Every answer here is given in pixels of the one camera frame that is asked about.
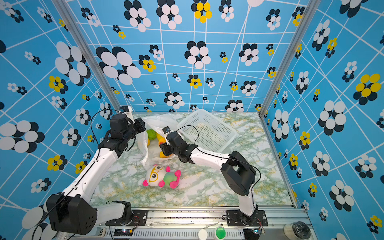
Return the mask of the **yellow banana fruit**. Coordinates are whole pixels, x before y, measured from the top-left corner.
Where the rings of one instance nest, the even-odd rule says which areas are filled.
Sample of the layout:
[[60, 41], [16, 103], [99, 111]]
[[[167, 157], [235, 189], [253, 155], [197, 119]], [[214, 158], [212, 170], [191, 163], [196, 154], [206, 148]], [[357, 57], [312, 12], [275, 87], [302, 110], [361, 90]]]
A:
[[161, 136], [161, 135], [158, 134], [158, 133], [156, 133], [156, 135], [157, 135], [157, 140], [158, 140], [159, 146], [161, 146], [161, 145], [167, 143], [167, 142], [166, 142], [166, 139], [165, 139], [163, 136]]

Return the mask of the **white round button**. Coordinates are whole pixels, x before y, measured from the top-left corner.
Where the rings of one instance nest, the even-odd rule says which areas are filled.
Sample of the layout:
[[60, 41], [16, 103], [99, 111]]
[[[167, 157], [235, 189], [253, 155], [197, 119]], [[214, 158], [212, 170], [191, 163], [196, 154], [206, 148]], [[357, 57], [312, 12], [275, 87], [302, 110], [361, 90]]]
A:
[[208, 232], [205, 229], [199, 230], [198, 238], [199, 238], [199, 240], [207, 240], [208, 239]]

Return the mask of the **aluminium corner post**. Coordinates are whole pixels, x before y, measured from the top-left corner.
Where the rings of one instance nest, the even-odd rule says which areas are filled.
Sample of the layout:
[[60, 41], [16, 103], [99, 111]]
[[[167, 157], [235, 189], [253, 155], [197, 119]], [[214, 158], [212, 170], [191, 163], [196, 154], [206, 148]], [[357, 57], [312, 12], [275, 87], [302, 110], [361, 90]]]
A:
[[102, 72], [96, 58], [93, 56], [93, 52], [87, 44], [85, 34], [82, 33], [79, 26], [76, 24], [73, 15], [70, 13], [70, 8], [66, 5], [65, 1], [53, 1], [53, 4], [60, 16], [64, 19], [64, 22], [68, 26], [72, 37], [74, 38], [76, 44], [78, 45], [87, 62], [89, 63], [92, 72], [95, 74], [95, 78], [99, 81], [103, 91], [110, 100], [110, 103], [112, 104], [115, 110], [118, 110], [121, 105], [118, 99], [112, 93], [111, 86], [108, 83], [108, 80], [104, 76], [104, 73]]
[[289, 44], [289, 47], [287, 51], [285, 52], [285, 55], [283, 57], [283, 60], [278, 68], [277, 76], [272, 81], [272, 84], [269, 88], [269, 91], [266, 95], [266, 98], [262, 104], [262, 109], [260, 112], [260, 116], [263, 117], [266, 111], [268, 110], [273, 97], [275, 95], [275, 91], [279, 84], [281, 83], [282, 79], [284, 78], [284, 74], [286, 73], [289, 65], [291, 64], [294, 53], [296, 52], [297, 47], [301, 43], [301, 40], [303, 39], [309, 25], [311, 24], [311, 21], [316, 13], [317, 8], [319, 7], [319, 4], [321, 3], [321, 0], [312, 0], [309, 1], [309, 4], [307, 5], [305, 9], [305, 14], [303, 19], [301, 20], [301, 23], [297, 27], [297, 30], [295, 31], [295, 34], [293, 35], [293, 38]]

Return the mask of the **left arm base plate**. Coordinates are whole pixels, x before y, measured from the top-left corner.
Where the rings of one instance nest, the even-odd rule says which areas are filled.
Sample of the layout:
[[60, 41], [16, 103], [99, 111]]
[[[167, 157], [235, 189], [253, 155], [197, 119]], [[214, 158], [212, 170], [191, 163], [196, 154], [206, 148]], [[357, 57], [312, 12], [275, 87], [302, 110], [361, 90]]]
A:
[[121, 218], [106, 222], [106, 226], [145, 226], [148, 218], [147, 210], [131, 210], [130, 213], [124, 214]]

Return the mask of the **white plastic mesh basket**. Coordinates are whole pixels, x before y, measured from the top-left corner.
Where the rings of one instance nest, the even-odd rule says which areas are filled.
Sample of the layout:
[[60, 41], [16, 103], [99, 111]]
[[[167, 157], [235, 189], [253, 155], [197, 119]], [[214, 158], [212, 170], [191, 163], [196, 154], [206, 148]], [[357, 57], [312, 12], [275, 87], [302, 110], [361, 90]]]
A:
[[238, 135], [236, 130], [213, 114], [199, 109], [179, 122], [184, 137], [199, 147], [222, 153]]

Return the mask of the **clear tape roll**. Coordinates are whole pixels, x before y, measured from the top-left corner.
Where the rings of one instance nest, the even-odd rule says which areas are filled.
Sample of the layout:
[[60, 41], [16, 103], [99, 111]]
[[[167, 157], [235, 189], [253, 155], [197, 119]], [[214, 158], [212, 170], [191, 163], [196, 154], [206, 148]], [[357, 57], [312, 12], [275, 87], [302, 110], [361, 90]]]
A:
[[283, 230], [289, 240], [308, 240], [312, 236], [309, 226], [304, 222], [286, 224]]

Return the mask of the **left aluminium corner post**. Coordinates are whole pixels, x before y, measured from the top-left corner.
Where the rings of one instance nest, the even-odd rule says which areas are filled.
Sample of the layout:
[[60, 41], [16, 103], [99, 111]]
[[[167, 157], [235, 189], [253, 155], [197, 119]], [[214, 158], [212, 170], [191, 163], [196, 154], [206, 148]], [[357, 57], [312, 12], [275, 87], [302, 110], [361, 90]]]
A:
[[104, 76], [104, 73], [102, 72], [96, 58], [93, 56], [93, 52], [87, 44], [85, 34], [82, 33], [79, 26], [76, 24], [73, 15], [70, 13], [70, 8], [66, 5], [65, 1], [53, 1], [53, 4], [60, 16], [64, 19], [64, 22], [68, 26], [72, 37], [74, 38], [76, 44], [78, 45], [87, 62], [89, 63], [92, 72], [95, 74], [95, 78], [99, 81], [103, 91], [110, 100], [110, 103], [112, 104], [115, 110], [118, 110], [121, 105], [118, 99], [112, 93], [111, 86], [108, 83], [108, 80]]

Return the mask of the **colourful plush toy with glasses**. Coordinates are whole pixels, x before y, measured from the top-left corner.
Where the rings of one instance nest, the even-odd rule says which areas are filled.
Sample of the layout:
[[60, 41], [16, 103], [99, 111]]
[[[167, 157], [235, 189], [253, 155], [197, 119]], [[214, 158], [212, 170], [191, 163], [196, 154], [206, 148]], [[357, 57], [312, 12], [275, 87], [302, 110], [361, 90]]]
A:
[[179, 185], [181, 171], [171, 171], [169, 166], [153, 165], [147, 170], [146, 178], [143, 181], [144, 187], [160, 187], [168, 186], [175, 189]]

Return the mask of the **green fruit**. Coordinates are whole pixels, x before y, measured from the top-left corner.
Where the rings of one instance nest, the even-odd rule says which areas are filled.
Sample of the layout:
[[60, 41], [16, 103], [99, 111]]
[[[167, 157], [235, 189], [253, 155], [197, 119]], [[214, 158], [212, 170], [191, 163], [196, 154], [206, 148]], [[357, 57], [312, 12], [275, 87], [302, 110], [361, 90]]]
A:
[[157, 138], [156, 133], [157, 133], [157, 132], [154, 131], [153, 129], [149, 129], [149, 130], [147, 130], [148, 139], [149, 139], [150, 141], [155, 140], [155, 139]]

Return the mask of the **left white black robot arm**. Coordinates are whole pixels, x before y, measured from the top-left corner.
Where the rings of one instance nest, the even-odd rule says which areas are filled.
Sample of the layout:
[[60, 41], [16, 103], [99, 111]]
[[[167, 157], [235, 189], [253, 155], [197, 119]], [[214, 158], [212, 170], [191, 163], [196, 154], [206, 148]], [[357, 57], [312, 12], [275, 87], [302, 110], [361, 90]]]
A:
[[80, 175], [62, 193], [48, 198], [48, 218], [53, 231], [86, 235], [100, 223], [121, 220], [129, 224], [132, 221], [133, 213], [128, 202], [117, 201], [99, 207], [90, 204], [107, 170], [129, 150], [128, 142], [146, 131], [144, 121], [134, 119], [128, 112], [112, 116], [110, 127], [95, 156]]

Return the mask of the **green round button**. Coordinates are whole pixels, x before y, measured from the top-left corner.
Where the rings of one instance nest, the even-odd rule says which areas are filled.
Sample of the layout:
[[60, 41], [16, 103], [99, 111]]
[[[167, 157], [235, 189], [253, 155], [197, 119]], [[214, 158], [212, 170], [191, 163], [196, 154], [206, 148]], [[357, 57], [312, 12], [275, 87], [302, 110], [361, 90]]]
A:
[[223, 227], [217, 227], [214, 230], [213, 236], [215, 240], [224, 240], [226, 238], [226, 230]]

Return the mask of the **translucent white plastic bag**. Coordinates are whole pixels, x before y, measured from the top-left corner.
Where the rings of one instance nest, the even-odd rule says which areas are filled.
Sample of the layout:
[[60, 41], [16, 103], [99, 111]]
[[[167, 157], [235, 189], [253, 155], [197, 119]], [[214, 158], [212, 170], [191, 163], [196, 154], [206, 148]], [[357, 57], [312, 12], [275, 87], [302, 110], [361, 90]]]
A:
[[171, 114], [163, 114], [158, 116], [142, 117], [145, 123], [146, 130], [138, 134], [138, 146], [144, 155], [141, 163], [145, 169], [166, 160], [172, 159], [173, 154], [166, 156], [160, 145], [165, 143], [163, 128], [169, 127], [171, 130], [176, 130], [178, 122]]

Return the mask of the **right aluminium corner post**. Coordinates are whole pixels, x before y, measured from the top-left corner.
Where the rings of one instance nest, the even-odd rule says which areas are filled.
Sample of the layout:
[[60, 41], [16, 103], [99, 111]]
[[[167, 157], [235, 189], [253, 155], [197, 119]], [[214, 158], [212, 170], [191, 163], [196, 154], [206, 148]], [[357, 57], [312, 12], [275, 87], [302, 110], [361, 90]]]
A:
[[296, 52], [297, 47], [301, 43], [301, 40], [303, 39], [309, 25], [311, 24], [311, 21], [316, 13], [317, 8], [319, 7], [319, 4], [321, 3], [321, 0], [312, 0], [309, 1], [309, 4], [307, 5], [305, 9], [305, 14], [303, 19], [301, 20], [301, 23], [297, 27], [297, 30], [295, 31], [295, 34], [293, 35], [293, 38], [289, 44], [289, 47], [287, 51], [285, 52], [285, 55], [283, 57], [283, 60], [278, 68], [277, 76], [272, 81], [272, 84], [269, 88], [269, 91], [266, 95], [266, 98], [262, 104], [262, 109], [260, 112], [260, 116], [263, 117], [266, 111], [268, 110], [273, 97], [275, 95], [275, 91], [279, 84], [281, 83], [282, 79], [284, 78], [284, 74], [286, 73], [289, 65], [291, 64], [294, 53]]

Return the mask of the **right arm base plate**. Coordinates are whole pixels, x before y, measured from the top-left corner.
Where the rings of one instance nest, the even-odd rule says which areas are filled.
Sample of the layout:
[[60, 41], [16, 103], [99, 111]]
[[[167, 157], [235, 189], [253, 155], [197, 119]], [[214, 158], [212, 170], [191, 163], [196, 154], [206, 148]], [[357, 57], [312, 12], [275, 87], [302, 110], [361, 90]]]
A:
[[229, 227], [267, 227], [268, 220], [265, 211], [254, 210], [251, 216], [247, 216], [240, 210], [227, 210], [223, 215]]

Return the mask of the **orange mango fruit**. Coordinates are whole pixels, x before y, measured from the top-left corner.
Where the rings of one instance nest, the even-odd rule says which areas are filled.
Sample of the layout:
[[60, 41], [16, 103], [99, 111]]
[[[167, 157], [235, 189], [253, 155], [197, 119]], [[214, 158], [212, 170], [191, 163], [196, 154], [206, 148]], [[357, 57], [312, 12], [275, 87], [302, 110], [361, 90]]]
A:
[[173, 158], [174, 154], [170, 153], [169, 155], [165, 155], [163, 152], [159, 153], [160, 158]]

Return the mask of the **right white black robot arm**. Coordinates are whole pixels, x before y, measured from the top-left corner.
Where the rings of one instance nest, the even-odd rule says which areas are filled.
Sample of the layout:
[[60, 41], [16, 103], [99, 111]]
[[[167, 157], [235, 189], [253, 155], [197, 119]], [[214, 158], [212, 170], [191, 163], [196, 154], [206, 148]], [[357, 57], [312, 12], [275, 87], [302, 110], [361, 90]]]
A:
[[256, 219], [252, 187], [257, 183], [255, 168], [239, 153], [222, 154], [205, 150], [196, 144], [188, 144], [177, 131], [163, 128], [166, 143], [161, 149], [166, 154], [178, 156], [183, 163], [205, 166], [221, 171], [230, 189], [238, 195], [239, 212], [243, 222]]

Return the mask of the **aluminium front rail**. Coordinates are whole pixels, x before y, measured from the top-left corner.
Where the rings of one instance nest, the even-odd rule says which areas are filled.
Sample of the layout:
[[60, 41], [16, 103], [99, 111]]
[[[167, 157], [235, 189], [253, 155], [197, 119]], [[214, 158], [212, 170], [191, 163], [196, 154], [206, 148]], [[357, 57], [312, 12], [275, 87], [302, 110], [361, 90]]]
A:
[[[145, 226], [138, 226], [130, 233], [132, 227], [106, 226], [98, 224], [85, 236], [68, 233], [58, 233], [58, 240], [198, 240], [198, 232], [205, 229], [208, 240], [214, 239], [214, 230], [223, 227], [227, 240], [244, 239], [245, 227], [229, 227], [222, 219], [229, 207], [204, 208], [144, 208], [148, 218]], [[261, 240], [285, 240], [284, 226], [294, 222], [306, 223], [312, 240], [317, 239], [307, 211], [295, 209], [292, 206], [260, 206], [265, 211], [268, 226], [263, 227]]]

